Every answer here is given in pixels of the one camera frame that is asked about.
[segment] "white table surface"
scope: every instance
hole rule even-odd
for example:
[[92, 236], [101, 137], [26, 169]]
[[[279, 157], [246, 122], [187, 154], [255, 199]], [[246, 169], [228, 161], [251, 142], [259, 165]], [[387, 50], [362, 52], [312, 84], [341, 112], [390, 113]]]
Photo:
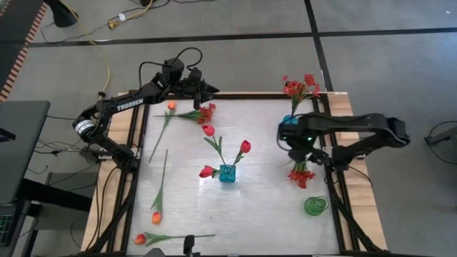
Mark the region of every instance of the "white table surface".
[[[293, 167], [287, 152], [276, 144], [278, 124], [291, 111], [287, 100], [214, 100], [211, 125], [223, 136], [223, 156], [233, 163], [241, 142], [251, 142], [251, 152], [236, 165], [236, 182], [200, 178], [201, 169], [219, 168], [217, 152], [203, 140], [201, 126], [173, 118], [166, 128], [151, 163], [148, 163], [164, 118], [167, 102], [151, 106], [127, 255], [144, 255], [160, 248], [166, 255], [182, 255], [183, 240], [171, 239], [149, 247], [134, 245], [137, 234], [168, 236], [216, 234], [196, 238], [194, 252], [227, 254], [335, 254], [338, 253], [331, 209], [320, 216], [303, 209], [310, 196], [325, 196], [324, 169], [309, 163], [316, 174], [308, 188], [299, 188], [287, 175]], [[176, 112], [192, 110], [192, 101], [177, 101]], [[313, 111], [311, 101], [297, 113]], [[169, 150], [164, 181], [164, 212], [160, 225], [153, 225], [150, 207], [159, 190], [166, 149]]]

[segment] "table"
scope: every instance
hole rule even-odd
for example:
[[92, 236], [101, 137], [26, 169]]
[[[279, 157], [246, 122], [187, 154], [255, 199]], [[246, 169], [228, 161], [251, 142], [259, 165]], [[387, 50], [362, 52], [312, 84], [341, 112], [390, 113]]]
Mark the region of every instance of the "table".
[[[2, 256], [13, 254], [25, 217], [39, 215], [41, 204], [32, 201], [52, 203], [81, 211], [89, 210], [90, 198], [24, 178], [49, 106], [48, 101], [0, 103], [0, 126], [16, 135], [15, 140], [0, 143], [0, 215], [13, 217], [9, 229], [11, 243], [0, 247]], [[33, 242], [27, 242], [25, 252], [30, 255], [32, 247]]]
[[[242, 96], [244, 94], [258, 94], [258, 95], [271, 95], [273, 98], [277, 93], [234, 93], [229, 94], [230, 96], [236, 98], [237, 96]], [[334, 116], [345, 116], [345, 115], [352, 115], [351, 105], [348, 99], [347, 93], [327, 93], [325, 98], [328, 99], [328, 103], [330, 106], [330, 112]], [[139, 107], [137, 116], [142, 116], [144, 113], [144, 106]], [[323, 112], [323, 105], [320, 105], [320, 110]], [[125, 112], [121, 112], [115, 115], [111, 121], [111, 128], [109, 130], [109, 137], [115, 140], [117, 143], [126, 143], [129, 140], [129, 131], [131, 131], [130, 139], [133, 139], [133, 143], [136, 145], [141, 144], [141, 127], [145, 126], [141, 122], [141, 119], [136, 119], [132, 121], [132, 114], [134, 114], [134, 110], [128, 110]], [[336, 140], [338, 144], [348, 145], [353, 143], [354, 141], [358, 140], [357, 133], [337, 133]], [[354, 168], [367, 173], [366, 165], [364, 161], [354, 161], [351, 164]], [[102, 188], [104, 186], [104, 181], [108, 176], [108, 173], [114, 168], [115, 164], [112, 161], [105, 161], [102, 163], [99, 173], [99, 187]], [[124, 190], [124, 197], [127, 192], [127, 189], [130, 186], [130, 176], [127, 176], [125, 180], [125, 188]], [[353, 171], [346, 171], [344, 173], [344, 178], [346, 179], [347, 185], [347, 192], [348, 192], [348, 199], [351, 202], [351, 208], [353, 212], [354, 218], [358, 221], [359, 225], [362, 229], [367, 233], [368, 236], [372, 239], [372, 241], [382, 247], [386, 248], [386, 243], [383, 237], [383, 231], [381, 228], [381, 223], [379, 221], [378, 212], [376, 209], [376, 203], [374, 201], [373, 192], [371, 190], [369, 182], [359, 174]], [[116, 205], [116, 196], [118, 194], [119, 189], [119, 181], [121, 181], [121, 174], [117, 171], [111, 176], [110, 180], [106, 185], [106, 195], [104, 201], [104, 208], [105, 211], [103, 213], [101, 219], [101, 230], [103, 231], [104, 228], [108, 225], [109, 221], [113, 216], [114, 206]], [[101, 200], [101, 192], [99, 191], [98, 196], [94, 194], [94, 198], [99, 197]], [[116, 230], [116, 235], [112, 239], [110, 244], [107, 244], [104, 250], [108, 251], [120, 251], [121, 249], [124, 250], [126, 247], [126, 239], [122, 237], [124, 231], [128, 231], [130, 228], [130, 224], [125, 223], [125, 220], [119, 223], [118, 228]], [[89, 214], [89, 219], [86, 227], [86, 233], [84, 235], [84, 240], [81, 246], [81, 250], [84, 251], [91, 238], [94, 234], [95, 227], [96, 227], [96, 204], [95, 201], [92, 202], [91, 212]], [[341, 217], [341, 228], [343, 231], [343, 239], [346, 246], [346, 249], [350, 250], [353, 248], [353, 244], [351, 242], [351, 235], [349, 233], [349, 229], [347, 223]]]

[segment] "yellow cable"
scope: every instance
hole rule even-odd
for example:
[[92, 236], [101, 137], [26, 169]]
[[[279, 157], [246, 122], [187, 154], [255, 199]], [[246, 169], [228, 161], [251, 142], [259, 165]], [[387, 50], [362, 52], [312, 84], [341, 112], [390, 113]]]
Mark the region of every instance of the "yellow cable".
[[89, 40], [89, 42], [95, 46], [95, 48], [97, 49], [97, 51], [100, 53], [101, 57], [104, 59], [105, 61], [105, 65], [106, 65], [106, 81], [105, 81], [105, 85], [103, 87], [103, 89], [101, 90], [102, 92], [105, 92], [106, 90], [106, 87], [108, 86], [108, 83], [109, 83], [109, 79], [111, 77], [111, 70], [109, 68], [109, 63], [108, 63], [108, 57], [106, 56], [106, 54], [103, 52], [103, 49], [101, 49], [101, 47], [97, 44], [95, 44], [95, 42], [91, 39], [91, 37], [89, 36], [89, 33], [87, 31], [89, 31], [82, 22], [79, 21], [79, 18], [78, 16], [74, 13], [74, 11], [69, 8], [65, 3], [64, 1], [61, 0], [61, 3], [68, 9], [70, 10], [71, 12], [71, 15], [73, 15], [73, 17], [78, 21], [79, 25], [81, 26], [83, 32], [86, 34], [87, 36], [87, 39]]
[[[126, 18], [125, 21], [128, 21], [129, 19], [133, 19], [133, 18], [136, 18], [136, 17], [140, 17], [140, 16], [142, 16], [143, 14], [145, 14], [145, 13], [148, 11], [149, 7], [152, 6], [152, 3], [153, 3], [154, 1], [155, 1], [155, 0], [151, 0], [151, 1], [149, 2], [148, 6], [146, 6], [146, 7], [144, 8], [143, 11], [140, 11], [139, 13], [130, 15], [129, 17]], [[121, 22], [122, 22], [122, 21], [109, 21], [109, 22], [108, 22], [108, 26], [109, 26], [110, 29], [114, 29], [114, 28], [116, 28], [116, 26], [118, 26]]]

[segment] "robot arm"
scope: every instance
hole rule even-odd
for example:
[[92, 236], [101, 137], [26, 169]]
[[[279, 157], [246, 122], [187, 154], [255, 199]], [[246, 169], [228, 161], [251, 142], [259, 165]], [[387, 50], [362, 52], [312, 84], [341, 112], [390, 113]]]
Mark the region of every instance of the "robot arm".
[[132, 109], [141, 104], [159, 104], [169, 94], [194, 99], [194, 108], [213, 98], [218, 89], [201, 79], [201, 71], [193, 68], [189, 77], [181, 80], [184, 63], [179, 59], [166, 60], [162, 72], [138, 91], [123, 96], [103, 99], [84, 110], [73, 122], [73, 127], [81, 139], [97, 144], [113, 154], [113, 161], [123, 172], [137, 172], [139, 164], [133, 151], [125, 144], [117, 144], [105, 136], [109, 120], [114, 114]]
[[[320, 149], [313, 147], [318, 136], [333, 132], [373, 132], [350, 146], [335, 146], [331, 158]], [[382, 114], [363, 116], [328, 116], [326, 114], [304, 114], [296, 125], [281, 124], [278, 136], [292, 148], [289, 156], [294, 161], [304, 161], [309, 153], [309, 161], [317, 164], [329, 162], [337, 169], [346, 170], [352, 160], [360, 155], [369, 155], [384, 146], [400, 148], [408, 145], [409, 135], [405, 123], [396, 118], [386, 118]]]

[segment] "blue vase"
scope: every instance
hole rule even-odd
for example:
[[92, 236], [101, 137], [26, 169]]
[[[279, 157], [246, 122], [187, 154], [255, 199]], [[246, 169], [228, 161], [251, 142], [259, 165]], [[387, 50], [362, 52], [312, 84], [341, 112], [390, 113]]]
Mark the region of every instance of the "blue vase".
[[283, 121], [281, 122], [282, 124], [298, 124], [298, 119], [296, 117], [286, 115], [284, 116]]
[[222, 183], [233, 183], [236, 180], [236, 166], [235, 165], [221, 165], [221, 173], [219, 174], [219, 181]]

